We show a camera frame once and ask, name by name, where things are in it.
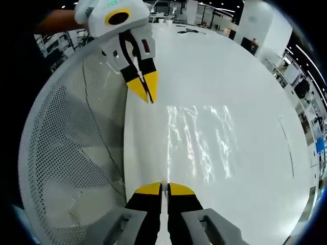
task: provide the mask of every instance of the white tabletop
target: white tabletop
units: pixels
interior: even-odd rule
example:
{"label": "white tabletop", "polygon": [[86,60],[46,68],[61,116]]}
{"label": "white tabletop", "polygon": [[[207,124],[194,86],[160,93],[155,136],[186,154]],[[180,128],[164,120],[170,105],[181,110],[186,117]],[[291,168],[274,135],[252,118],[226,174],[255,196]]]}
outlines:
{"label": "white tabletop", "polygon": [[148,183],[183,184],[204,208],[239,227],[249,244],[283,244],[310,188],[296,111],[247,50],[210,30],[187,27],[206,35],[153,25],[157,102],[146,104],[128,92],[127,198]]}

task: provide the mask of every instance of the person's arm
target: person's arm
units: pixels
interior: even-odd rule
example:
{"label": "person's arm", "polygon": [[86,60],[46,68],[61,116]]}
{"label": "person's arm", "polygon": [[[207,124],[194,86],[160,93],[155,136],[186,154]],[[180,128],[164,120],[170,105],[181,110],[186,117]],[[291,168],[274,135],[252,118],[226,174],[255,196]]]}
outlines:
{"label": "person's arm", "polygon": [[54,10],[36,26],[35,34],[55,34],[85,28],[84,25],[76,23],[74,15],[74,10]]}

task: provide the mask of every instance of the perforated mesh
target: perforated mesh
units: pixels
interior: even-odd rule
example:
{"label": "perforated mesh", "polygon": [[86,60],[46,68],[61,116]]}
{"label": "perforated mesh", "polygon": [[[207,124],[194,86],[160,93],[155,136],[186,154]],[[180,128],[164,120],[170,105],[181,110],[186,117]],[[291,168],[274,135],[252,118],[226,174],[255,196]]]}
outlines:
{"label": "perforated mesh", "polygon": [[126,204],[127,87],[101,51],[86,55],[50,78],[22,135],[20,191],[42,244],[76,244],[90,224]]}

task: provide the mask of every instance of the white pillar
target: white pillar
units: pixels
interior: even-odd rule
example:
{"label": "white pillar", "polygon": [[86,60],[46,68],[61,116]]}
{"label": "white pillar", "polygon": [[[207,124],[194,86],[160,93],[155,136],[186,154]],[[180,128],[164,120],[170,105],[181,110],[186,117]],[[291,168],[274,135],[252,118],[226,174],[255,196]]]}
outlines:
{"label": "white pillar", "polygon": [[256,38],[259,48],[255,56],[276,59],[290,40],[293,28],[282,14],[261,0],[247,0],[234,41],[241,44],[243,37]]}
{"label": "white pillar", "polygon": [[198,9],[198,1],[188,0],[186,4],[186,15],[188,17],[188,24],[190,25],[195,24],[197,9]]}

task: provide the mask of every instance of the ceiling light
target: ceiling light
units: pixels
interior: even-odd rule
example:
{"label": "ceiling light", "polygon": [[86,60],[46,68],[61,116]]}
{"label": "ceiling light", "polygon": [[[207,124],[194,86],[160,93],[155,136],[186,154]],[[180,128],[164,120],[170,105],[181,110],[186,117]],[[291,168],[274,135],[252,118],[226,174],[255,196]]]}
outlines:
{"label": "ceiling light", "polygon": [[288,48],[286,48],[286,49],[287,49],[287,50],[288,50],[292,55],[294,55],[292,51],[290,51]]}
{"label": "ceiling light", "polygon": [[321,76],[323,82],[326,84],[326,81],[323,78],[323,76],[322,76],[321,72],[319,71],[318,67],[316,66],[316,64],[313,63],[313,61],[310,59],[310,57],[298,45],[296,45],[296,47],[307,57],[307,59],[311,62],[311,64],[313,64],[313,66],[316,68],[316,70],[318,71],[319,75]]}
{"label": "ceiling light", "polygon": [[221,9],[221,8],[217,8],[217,10],[223,10],[223,11],[228,11],[228,12],[232,12],[232,13],[235,13],[234,10],[229,10],[229,9]]}
{"label": "ceiling light", "polygon": [[319,86],[318,86],[316,80],[313,78],[313,76],[311,75],[311,73],[310,73],[309,71],[308,71],[308,74],[309,74],[309,76],[311,76],[312,80],[315,82],[316,87],[318,88],[318,90],[319,90],[319,92],[320,92],[320,94],[321,94],[321,99],[325,102],[325,106],[327,107],[327,102],[326,102],[326,100],[325,100],[325,97],[323,96],[323,93],[321,92],[321,90],[320,90],[320,88],[319,88]]}

